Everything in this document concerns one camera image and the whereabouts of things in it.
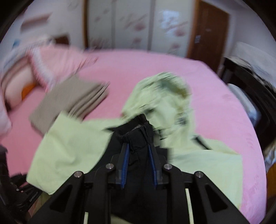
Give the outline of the green and black hooded jacket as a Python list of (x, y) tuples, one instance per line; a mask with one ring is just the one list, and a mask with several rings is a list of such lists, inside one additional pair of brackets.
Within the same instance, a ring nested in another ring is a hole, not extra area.
[(204, 172), (237, 207), (242, 202), (241, 156), (195, 134), (188, 85), (171, 73), (140, 81), (118, 119), (81, 121), (62, 111), (35, 153), (28, 183), (54, 194), (75, 171), (87, 173), (127, 150), (126, 183), (117, 185), (112, 213), (130, 223), (165, 223), (166, 193), (154, 185), (152, 149), (181, 171)]

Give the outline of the white bear print pillow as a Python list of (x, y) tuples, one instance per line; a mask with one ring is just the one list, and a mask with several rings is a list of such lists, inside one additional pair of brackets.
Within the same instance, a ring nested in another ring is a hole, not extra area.
[(12, 128), (12, 123), (7, 114), (4, 97), (3, 97), (2, 91), (1, 91), (1, 98), (0, 98), (0, 134), (1, 134), (1, 137), (3, 135), (7, 134), (11, 128)]

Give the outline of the pink bed sheet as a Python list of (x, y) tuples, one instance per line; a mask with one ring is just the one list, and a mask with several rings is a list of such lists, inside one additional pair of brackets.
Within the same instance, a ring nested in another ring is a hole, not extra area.
[(1, 139), (11, 174), (54, 194), (76, 171), (103, 166), (115, 128), (144, 114), (154, 144), (183, 172), (202, 171), (250, 223), (266, 213), (266, 172), (253, 125), (224, 82), (203, 62), (138, 50), (95, 51), (76, 78), (108, 85), (84, 119), (58, 112), (45, 134), (30, 122), (50, 95), (35, 88), (9, 117)]

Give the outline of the folded beige knit sweater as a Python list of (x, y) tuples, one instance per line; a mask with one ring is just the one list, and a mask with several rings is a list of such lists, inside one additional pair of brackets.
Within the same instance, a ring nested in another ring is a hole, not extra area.
[(72, 118), (84, 119), (107, 97), (109, 85), (86, 81), (74, 75), (45, 95), (29, 116), (30, 123), (44, 135), (62, 111)]

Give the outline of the white covered piano stool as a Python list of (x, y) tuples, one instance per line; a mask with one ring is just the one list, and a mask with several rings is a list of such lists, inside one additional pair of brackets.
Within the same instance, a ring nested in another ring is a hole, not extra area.
[(258, 124), (261, 113), (255, 103), (251, 100), (249, 95), (245, 93), (240, 87), (234, 84), (227, 84), (230, 91), (238, 98), (240, 103), (242, 104), (244, 110), (246, 111), (247, 116), (249, 117), (253, 127), (256, 127)]

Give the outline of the black piano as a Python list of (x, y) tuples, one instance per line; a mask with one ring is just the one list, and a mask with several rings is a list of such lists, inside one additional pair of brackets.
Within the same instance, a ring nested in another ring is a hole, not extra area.
[(252, 71), (225, 58), (220, 78), (225, 84), (241, 88), (261, 114), (255, 132), (262, 150), (275, 139), (275, 92)]

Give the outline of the pink cartoon cushion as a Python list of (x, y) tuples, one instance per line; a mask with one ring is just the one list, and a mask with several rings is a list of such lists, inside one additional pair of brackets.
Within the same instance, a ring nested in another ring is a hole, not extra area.
[(37, 85), (27, 57), (19, 59), (11, 68), (1, 73), (1, 89), (9, 110), (18, 106)]

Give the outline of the pink ruffled pillow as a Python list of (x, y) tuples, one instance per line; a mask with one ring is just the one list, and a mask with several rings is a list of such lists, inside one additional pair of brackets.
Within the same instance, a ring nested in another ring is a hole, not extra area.
[(98, 59), (62, 44), (33, 48), (28, 51), (27, 57), (35, 78), (46, 92)]

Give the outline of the brown wooden door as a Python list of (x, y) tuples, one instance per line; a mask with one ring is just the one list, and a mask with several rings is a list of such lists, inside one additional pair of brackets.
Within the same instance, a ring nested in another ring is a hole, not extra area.
[(196, 1), (187, 57), (218, 71), (224, 52), (229, 14), (205, 1)]

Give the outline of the floral sliding wardrobe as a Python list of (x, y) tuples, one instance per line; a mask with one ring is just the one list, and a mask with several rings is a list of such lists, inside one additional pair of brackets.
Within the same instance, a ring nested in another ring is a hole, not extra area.
[(198, 1), (84, 1), (85, 46), (186, 57)]

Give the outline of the wooden headboard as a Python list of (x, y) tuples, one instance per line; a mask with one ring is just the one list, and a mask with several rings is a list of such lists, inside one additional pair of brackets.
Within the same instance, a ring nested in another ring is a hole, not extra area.
[(67, 34), (55, 36), (54, 40), (55, 40), (55, 44), (70, 45), (70, 38)]

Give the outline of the white lace cover cloth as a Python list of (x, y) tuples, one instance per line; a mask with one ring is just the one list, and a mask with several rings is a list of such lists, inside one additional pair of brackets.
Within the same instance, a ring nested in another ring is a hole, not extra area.
[(246, 61), (259, 76), (275, 79), (275, 58), (268, 53), (249, 44), (236, 42), (231, 56)]

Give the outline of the pink wall shelf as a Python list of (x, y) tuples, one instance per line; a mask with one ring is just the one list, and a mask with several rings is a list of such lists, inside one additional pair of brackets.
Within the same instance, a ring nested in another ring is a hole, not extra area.
[(51, 15), (52, 15), (52, 13), (41, 14), (41, 15), (24, 20), (23, 23), (21, 24), (20, 32), (23, 33), (29, 29), (47, 24), (48, 19), (50, 18)]

